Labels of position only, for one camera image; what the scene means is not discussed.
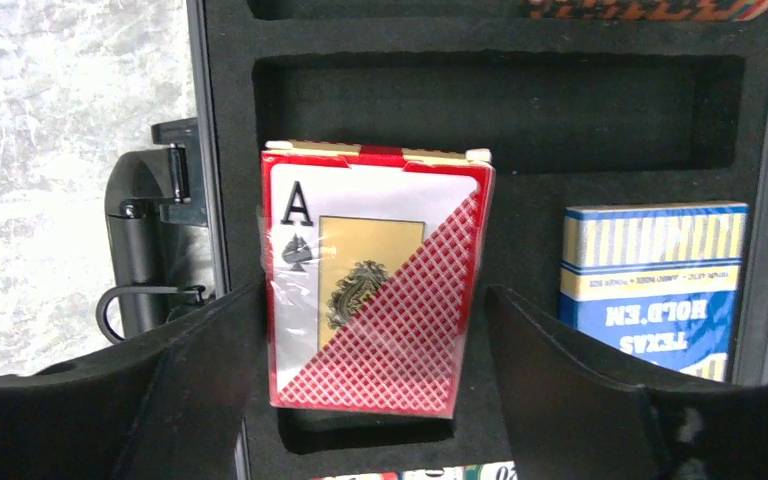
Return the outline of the black poker set case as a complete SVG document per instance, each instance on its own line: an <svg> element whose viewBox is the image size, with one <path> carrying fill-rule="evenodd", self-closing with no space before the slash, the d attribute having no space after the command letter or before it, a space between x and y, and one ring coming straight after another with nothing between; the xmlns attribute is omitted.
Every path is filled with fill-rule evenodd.
<svg viewBox="0 0 768 480"><path fill-rule="evenodd" d="M194 1L192 55L220 298L262 281L257 147L303 137L488 146L488 242L451 421L294 413L266 340L232 479L513 459L484 301L551 316L569 204L750 206L729 384L768 385L768 13L741 22L534 19L515 1Z"/></svg>

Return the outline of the red playing card deck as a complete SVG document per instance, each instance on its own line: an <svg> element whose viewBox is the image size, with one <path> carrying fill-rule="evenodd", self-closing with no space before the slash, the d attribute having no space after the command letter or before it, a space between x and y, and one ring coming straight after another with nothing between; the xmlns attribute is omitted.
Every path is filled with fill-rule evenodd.
<svg viewBox="0 0 768 480"><path fill-rule="evenodd" d="M451 418L491 152L273 140L261 167L271 404Z"/></svg>

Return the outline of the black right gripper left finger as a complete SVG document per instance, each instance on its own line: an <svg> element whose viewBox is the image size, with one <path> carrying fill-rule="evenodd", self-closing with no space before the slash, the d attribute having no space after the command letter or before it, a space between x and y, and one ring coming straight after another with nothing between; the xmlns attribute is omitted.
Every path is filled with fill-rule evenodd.
<svg viewBox="0 0 768 480"><path fill-rule="evenodd" d="M0 479L232 479L264 345L256 281L31 376L0 376Z"/></svg>

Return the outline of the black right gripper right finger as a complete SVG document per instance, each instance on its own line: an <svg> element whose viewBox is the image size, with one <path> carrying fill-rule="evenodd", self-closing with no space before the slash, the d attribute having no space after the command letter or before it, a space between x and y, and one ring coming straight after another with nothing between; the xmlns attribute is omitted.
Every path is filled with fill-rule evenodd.
<svg viewBox="0 0 768 480"><path fill-rule="evenodd" d="M524 479L768 479L768 385L682 374L485 295L501 409Z"/></svg>

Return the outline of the poker chip roll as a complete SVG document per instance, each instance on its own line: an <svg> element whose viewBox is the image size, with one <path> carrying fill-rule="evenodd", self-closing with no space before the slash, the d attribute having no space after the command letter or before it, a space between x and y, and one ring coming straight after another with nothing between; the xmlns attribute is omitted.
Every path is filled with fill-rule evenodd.
<svg viewBox="0 0 768 480"><path fill-rule="evenodd" d="M768 11L768 0L532 0L519 7L534 19L744 22Z"/></svg>

